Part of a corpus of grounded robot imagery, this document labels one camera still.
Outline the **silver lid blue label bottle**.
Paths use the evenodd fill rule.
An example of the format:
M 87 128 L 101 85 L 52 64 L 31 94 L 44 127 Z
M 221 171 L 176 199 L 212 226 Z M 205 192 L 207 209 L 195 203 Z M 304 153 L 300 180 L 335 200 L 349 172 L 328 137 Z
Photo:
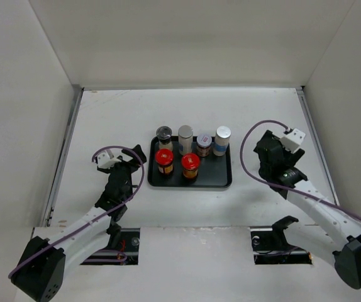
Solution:
M 215 156 L 223 156 L 229 146 L 231 130 L 227 126 L 219 126 L 214 138 L 213 153 Z

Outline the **clear lid pepper grinder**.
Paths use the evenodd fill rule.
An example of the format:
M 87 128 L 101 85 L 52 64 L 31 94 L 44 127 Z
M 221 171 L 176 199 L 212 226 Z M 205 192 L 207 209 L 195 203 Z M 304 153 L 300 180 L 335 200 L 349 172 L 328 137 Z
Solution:
M 173 151 L 172 129 L 169 126 L 160 126 L 156 130 L 158 139 L 158 149 L 167 149 Z

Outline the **red lid orange sauce jar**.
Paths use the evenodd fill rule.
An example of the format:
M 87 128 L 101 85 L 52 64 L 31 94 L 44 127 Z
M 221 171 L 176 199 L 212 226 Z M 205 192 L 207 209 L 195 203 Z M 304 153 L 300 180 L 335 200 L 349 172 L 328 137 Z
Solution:
M 182 175 L 188 181 L 195 180 L 198 176 L 200 158 L 194 153 L 185 154 L 181 158 Z

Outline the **small white red label jar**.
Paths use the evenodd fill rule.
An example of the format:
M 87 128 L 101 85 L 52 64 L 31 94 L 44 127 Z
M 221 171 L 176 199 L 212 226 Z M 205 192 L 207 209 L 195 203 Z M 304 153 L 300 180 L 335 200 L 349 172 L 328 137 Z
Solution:
M 196 152 L 200 157 L 207 157 L 211 150 L 212 137 L 202 133 L 196 138 Z

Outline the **silver lid white shaker bottle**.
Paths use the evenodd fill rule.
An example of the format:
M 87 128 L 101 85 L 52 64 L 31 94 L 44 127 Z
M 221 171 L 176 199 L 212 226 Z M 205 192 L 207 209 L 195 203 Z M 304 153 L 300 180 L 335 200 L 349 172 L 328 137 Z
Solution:
M 192 152 L 193 130 L 189 125 L 182 125 L 178 129 L 178 150 L 181 155 Z

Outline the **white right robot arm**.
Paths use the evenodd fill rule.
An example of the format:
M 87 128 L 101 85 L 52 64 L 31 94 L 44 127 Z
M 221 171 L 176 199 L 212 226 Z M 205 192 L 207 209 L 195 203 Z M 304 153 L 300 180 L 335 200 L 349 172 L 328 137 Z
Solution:
M 304 155 L 305 134 L 287 130 L 283 137 L 267 130 L 254 152 L 260 162 L 258 181 L 304 211 L 318 226 L 310 231 L 287 216 L 272 225 L 271 242 L 278 249 L 301 247 L 329 263 L 345 284 L 361 288 L 361 218 L 331 204 L 295 167 Z

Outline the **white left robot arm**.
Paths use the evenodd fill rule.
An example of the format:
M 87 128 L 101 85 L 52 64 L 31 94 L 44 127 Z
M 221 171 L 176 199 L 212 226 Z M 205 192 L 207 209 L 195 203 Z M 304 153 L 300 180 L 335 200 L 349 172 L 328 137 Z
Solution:
M 126 204 L 140 189 L 132 174 L 143 171 L 147 161 L 140 145 L 119 147 L 129 161 L 111 154 L 111 147 L 99 149 L 93 156 L 97 170 L 108 175 L 104 191 L 94 206 L 75 223 L 49 237 L 33 237 L 26 245 L 9 280 L 33 301 L 50 301 L 60 290 L 67 274 L 101 249 L 112 251 L 120 244 L 117 222 L 127 210 Z

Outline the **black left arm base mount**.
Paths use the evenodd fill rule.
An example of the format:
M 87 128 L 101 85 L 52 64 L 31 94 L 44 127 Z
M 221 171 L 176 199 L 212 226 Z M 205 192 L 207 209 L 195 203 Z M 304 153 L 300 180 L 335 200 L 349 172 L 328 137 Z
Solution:
M 109 232 L 108 245 L 87 258 L 83 266 L 136 266 L 139 260 L 140 228 L 115 225 Z

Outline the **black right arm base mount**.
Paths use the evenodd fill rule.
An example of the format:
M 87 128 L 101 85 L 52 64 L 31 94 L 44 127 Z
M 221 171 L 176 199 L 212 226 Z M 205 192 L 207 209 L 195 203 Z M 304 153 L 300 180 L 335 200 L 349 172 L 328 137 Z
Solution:
M 311 254 L 287 242 L 284 230 L 299 220 L 286 216 L 271 226 L 250 229 L 253 261 L 256 265 L 312 264 Z

